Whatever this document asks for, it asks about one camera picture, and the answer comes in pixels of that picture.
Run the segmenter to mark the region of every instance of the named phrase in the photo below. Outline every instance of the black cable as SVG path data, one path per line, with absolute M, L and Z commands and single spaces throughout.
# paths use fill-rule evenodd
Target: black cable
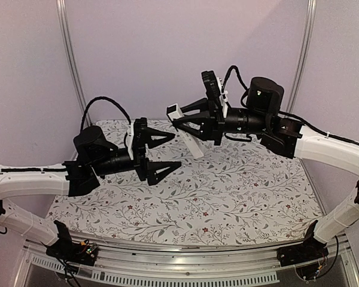
M 247 97 L 248 94 L 249 94 L 249 92 L 248 92 L 248 90 L 246 90 L 246 92 L 241 97 L 241 105 L 246 109 L 247 109 L 247 106 L 244 104 L 244 99 Z
M 222 93 L 223 91 L 225 91 L 225 86 L 226 86 L 226 83 L 227 83 L 227 80 L 230 78 L 230 75 L 232 73 L 232 70 L 235 70 L 236 74 L 237 74 L 237 78 L 238 78 L 238 81 L 239 83 L 241 84 L 241 86 L 245 89 L 245 90 L 248 90 L 247 89 L 247 86 L 245 85 L 245 83 L 242 81 L 242 77 L 239 73 L 239 69 L 237 66 L 235 65 L 232 65 L 231 67 L 229 67 L 229 69 L 227 70 L 226 72 L 226 75 L 225 75 L 225 79 L 223 80 L 223 84 L 222 84 Z
M 223 134 L 225 138 L 230 139 L 231 141 L 235 142 L 251 142 L 252 137 L 250 135 L 246 135 L 246 139 L 239 139 L 239 138 L 232 138 L 231 136 L 228 136 L 226 133 Z
M 127 112 L 124 110 L 124 108 L 119 103 L 117 103 L 114 99 L 111 99 L 110 97 L 100 96 L 100 97 L 95 97 L 94 99 L 90 100 L 90 102 L 85 107 L 84 114 L 83 114 L 83 117 L 81 119 L 80 132 L 82 132 L 83 129 L 84 129 L 85 118 L 86 118 L 86 115 L 88 113 L 88 110 L 89 110 L 90 106 L 92 106 L 93 103 L 97 102 L 98 100 L 107 100 L 108 102 L 111 102 L 113 105 L 115 105 L 123 113 L 123 115 L 126 117 L 128 123 L 129 124 L 132 123 L 132 121 L 130 120 L 129 115 L 127 114 Z
M 4 227 L 4 228 L 5 228 L 4 231 L 0 231 L 0 234 L 2 234 L 2 235 L 6 235 L 6 233 L 8 232 L 8 229 L 6 227 Z
M 77 286 L 78 286 L 78 287 L 81 287 L 80 283 L 78 283 L 77 278 L 73 275 L 72 271 L 70 270 L 71 266 L 70 266 L 66 261 L 61 262 L 60 259 L 58 259 L 58 260 L 60 261 L 60 263 L 63 264 L 63 266 L 65 265 L 64 272 L 65 272 L 66 282 L 67 282 L 71 287 L 75 287 L 75 286 L 69 281 L 70 279 L 67 278 L 66 272 L 68 271 L 69 274 L 71 275 L 71 277 L 73 278 L 74 282 L 77 284 Z
M 43 244 L 43 242 L 40 242 L 42 245 L 44 245 L 45 248 L 48 248 L 47 245 Z M 62 261 L 57 254 L 55 253 L 55 251 L 53 251 L 52 249 L 49 249 L 49 251 L 51 251 L 54 255 L 54 257 L 61 263 L 61 265 L 64 266 L 64 272 L 65 272 L 65 279 L 66 282 L 71 286 L 71 287 L 75 287 L 71 282 L 69 282 L 66 272 L 69 272 L 69 274 L 71 275 L 71 277 L 73 278 L 74 282 L 76 282 L 77 287 L 81 287 L 80 283 L 78 282 L 77 278 L 73 275 L 72 271 L 71 271 L 71 266 L 66 262 L 66 261 Z
M 335 240 L 336 240 L 336 254 L 335 254 L 334 261 L 333 261 L 333 263 L 331 264 L 330 268 L 327 269 L 327 271 L 326 271 L 324 274 L 318 275 L 318 277 L 316 277 L 316 279 L 322 278 L 323 276 L 327 275 L 327 273 L 330 272 L 331 269 L 332 269 L 332 268 L 334 267 L 334 265 L 335 265 L 335 262 L 336 262 L 336 260 L 337 260 L 337 256 L 338 256 L 338 254 L 339 254 L 339 241 L 338 241 L 338 239 L 337 239 L 337 236 L 335 236 Z
M 279 113 L 280 113 L 281 115 L 286 115 L 286 116 L 288 116 L 288 117 L 290 117 L 290 118 L 295 118 L 295 119 L 301 121 L 303 124 L 305 124 L 306 126 L 308 126 L 308 127 L 309 127 L 310 129 L 312 129 L 313 131 L 315 131 L 315 132 L 317 132 L 317 133 L 319 133 L 319 134 L 321 134 L 321 135 L 324 135 L 324 136 L 326 136 L 326 137 L 328 137 L 328 138 L 337 139 L 337 140 L 342 141 L 342 142 L 347 142 L 347 143 L 349 143 L 349 144 L 354 144 L 354 145 L 358 145 L 358 146 L 359 146 L 359 142 L 354 141 L 354 140 L 352 140 L 352 139 L 343 138 L 343 137 L 341 137 L 341 136 L 332 135 L 331 133 L 328 134 L 328 133 L 326 133 L 326 132 L 324 132 L 324 131 L 318 129 L 317 127 L 314 127 L 311 123 L 309 123 L 309 122 L 306 121 L 304 118 L 302 118 L 302 117 L 300 117 L 300 116 L 298 116 L 298 115 L 294 115 L 294 114 L 290 114 L 290 113 L 288 113 L 288 112 L 282 112 L 282 111 L 279 111 Z
M 1 169 L 0 172 L 65 172 L 66 168 L 63 169 L 41 169 L 39 167 L 24 167 L 15 169 Z

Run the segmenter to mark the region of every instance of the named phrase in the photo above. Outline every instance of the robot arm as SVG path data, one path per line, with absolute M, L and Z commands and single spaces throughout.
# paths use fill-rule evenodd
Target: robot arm
M 212 71 L 203 72 L 202 79 L 206 98 L 183 108 L 173 105 L 167 110 L 173 126 L 191 136 L 191 141 L 185 141 L 191 152 L 195 150 L 195 145 L 200 144 L 199 140 L 214 141 L 214 145 L 220 145 L 225 133 L 244 133 L 256 135 L 262 145 L 283 157 L 320 161 L 359 176 L 359 143 L 343 141 L 343 138 L 330 134 L 322 135 L 304 122 L 279 117 L 278 114 L 286 114 L 279 111 L 284 90 L 272 80 L 253 78 L 241 99 L 242 103 L 247 97 L 247 104 L 242 103 L 244 108 L 229 107 L 226 112 L 223 103 L 227 103 L 227 98 L 220 89 L 220 79 Z M 183 113 L 199 112 L 178 117 L 178 110 Z M 281 265 L 327 255 L 327 242 L 358 219 L 359 181 L 335 210 L 309 226 L 303 243 L 278 250 Z
M 128 170 L 135 170 L 140 180 L 155 185 L 181 166 L 177 161 L 155 162 L 146 157 L 146 146 L 164 144 L 174 134 L 149 128 L 146 118 L 136 119 L 129 134 L 127 146 L 118 148 L 105 139 L 100 127 L 91 126 L 74 138 L 78 153 L 75 161 L 46 167 L 0 165 L 0 226 L 41 242 L 50 256 L 93 265 L 98 251 L 95 243 L 72 242 L 63 223 L 33 215 L 8 198 L 36 194 L 84 196 L 100 186 L 97 176 Z

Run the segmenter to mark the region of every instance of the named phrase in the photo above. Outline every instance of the floral tablecloth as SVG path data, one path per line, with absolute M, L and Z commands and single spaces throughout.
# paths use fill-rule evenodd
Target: floral tablecloth
M 119 146 L 125 121 L 100 121 Z M 168 121 L 149 126 L 175 132 Z M 257 141 L 206 143 L 193 159 L 181 138 L 149 150 L 150 160 L 181 160 L 156 186 L 135 172 L 100 179 L 83 197 L 56 196 L 49 219 L 70 229 L 119 239 L 181 245 L 247 245 L 301 239 L 322 215 L 299 160 L 282 158 Z

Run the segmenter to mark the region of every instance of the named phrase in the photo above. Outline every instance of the cable tie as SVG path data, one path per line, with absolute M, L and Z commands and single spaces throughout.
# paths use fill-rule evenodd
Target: cable tie
M 33 226 L 34 226 L 34 216 L 33 216 L 33 214 L 32 214 L 31 212 L 29 212 L 29 214 L 31 215 L 31 220 L 32 220 L 31 226 L 29 226 L 29 228 L 28 228 L 26 231 L 24 231 L 24 233 L 22 234 L 22 236 L 24 236 L 25 234 L 27 234 L 28 231 L 31 230 L 31 229 L 33 228 Z

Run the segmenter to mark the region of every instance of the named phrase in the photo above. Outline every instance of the white wall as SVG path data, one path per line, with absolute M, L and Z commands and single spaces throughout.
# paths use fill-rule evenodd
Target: white wall
M 69 160 L 80 118 L 56 1 L 0 0 L 0 164 Z M 16 202 L 45 215 L 50 197 Z M 0 235 L 0 287 L 12 286 L 23 242 Z
M 70 0 L 69 28 L 86 98 L 113 97 L 131 117 L 166 118 L 166 107 L 205 96 L 200 73 L 237 65 L 246 84 L 269 77 L 289 95 L 307 0 Z M 238 106 L 235 76 L 227 86 Z M 122 118 L 111 105 L 93 120 Z
M 331 133 L 359 140 L 359 1 L 318 1 L 314 32 L 294 113 Z M 357 177 L 308 162 L 328 211 Z M 359 221 L 347 232 L 359 267 Z

